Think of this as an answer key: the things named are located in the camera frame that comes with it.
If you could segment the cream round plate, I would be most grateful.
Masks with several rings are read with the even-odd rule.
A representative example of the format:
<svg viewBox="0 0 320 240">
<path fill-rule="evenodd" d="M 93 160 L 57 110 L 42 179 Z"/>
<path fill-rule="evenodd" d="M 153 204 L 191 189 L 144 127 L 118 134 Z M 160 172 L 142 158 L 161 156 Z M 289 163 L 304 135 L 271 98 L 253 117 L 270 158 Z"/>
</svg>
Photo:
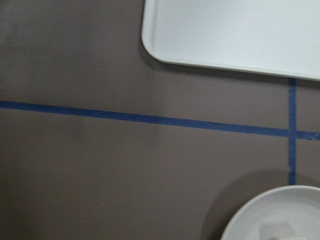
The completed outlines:
<svg viewBox="0 0 320 240">
<path fill-rule="evenodd" d="M 231 218 L 223 240 L 260 240 L 260 225 L 287 222 L 295 236 L 285 240 L 320 238 L 320 189 L 292 185 L 268 190 L 249 200 Z"/>
</svg>

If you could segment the white bear tray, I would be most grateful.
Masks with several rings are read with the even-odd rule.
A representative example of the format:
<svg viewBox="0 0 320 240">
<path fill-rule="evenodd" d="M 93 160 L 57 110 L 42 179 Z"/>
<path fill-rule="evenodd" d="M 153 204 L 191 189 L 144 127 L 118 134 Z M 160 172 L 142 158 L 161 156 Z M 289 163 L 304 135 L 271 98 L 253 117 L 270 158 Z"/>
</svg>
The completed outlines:
<svg viewBox="0 0 320 240">
<path fill-rule="evenodd" d="M 158 61 L 317 81 L 317 0 L 147 0 L 141 40 Z"/>
</svg>

